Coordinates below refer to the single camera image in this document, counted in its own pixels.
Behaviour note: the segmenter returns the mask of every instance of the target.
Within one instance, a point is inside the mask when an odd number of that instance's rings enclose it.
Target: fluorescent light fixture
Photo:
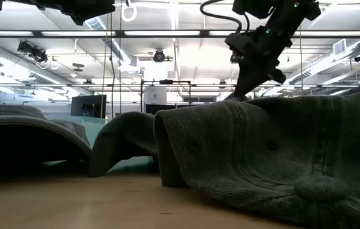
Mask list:
[[[200,31],[126,31],[127,36],[198,36]]]
[[[16,84],[16,83],[0,83],[0,87],[24,87],[26,86],[26,84],[21,83],[21,84]]]
[[[334,92],[334,93],[332,93],[332,94],[330,94],[330,95],[340,95],[340,94],[342,94],[342,93],[344,93],[344,92],[348,92],[349,90],[350,90],[350,89],[337,91],[337,92]]]
[[[42,87],[42,89],[47,89],[47,90],[51,90],[52,92],[55,92],[55,89],[51,87]]]
[[[357,88],[359,85],[323,85],[323,88]]]
[[[32,31],[0,31],[0,36],[33,36]]]
[[[115,45],[116,49],[119,50],[119,53],[121,54],[121,64],[130,64],[131,60],[128,57],[128,55],[121,49],[121,47],[118,45],[118,43],[112,39],[112,44]]]
[[[345,78],[346,78],[346,76],[337,76],[337,77],[334,77],[334,78],[331,79],[331,80],[325,81],[325,82],[323,83],[323,85],[329,85],[329,84],[332,84],[332,83],[336,83],[336,82],[338,82],[338,81],[340,81],[340,80],[343,80],[343,79],[345,79]]]
[[[263,95],[264,96],[272,96],[275,95],[276,93],[280,92],[283,88],[281,87],[274,87],[270,90],[268,90],[267,92],[265,92]]]
[[[43,36],[105,36],[106,33],[108,36],[111,35],[111,31],[43,31],[41,32]]]
[[[302,36],[360,36],[360,31],[302,31]]]
[[[210,36],[228,36],[235,31],[210,31]]]
[[[2,4],[2,9],[4,10],[20,10],[20,9],[36,9],[37,6],[30,4],[14,3],[14,2],[4,2]]]
[[[9,93],[9,94],[14,93],[14,91],[10,90],[9,88],[5,88],[5,87],[1,87],[1,86],[0,86],[0,92]]]

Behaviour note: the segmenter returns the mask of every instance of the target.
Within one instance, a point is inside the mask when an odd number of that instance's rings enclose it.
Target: table surface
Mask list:
[[[0,179],[0,228],[297,228],[240,212],[190,188],[164,188],[149,165],[119,165],[98,178],[63,166]]]

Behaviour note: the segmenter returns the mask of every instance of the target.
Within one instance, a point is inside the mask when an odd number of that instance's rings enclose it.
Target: folded towel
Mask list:
[[[360,94],[159,111],[154,131],[164,186],[309,228],[360,228]]]

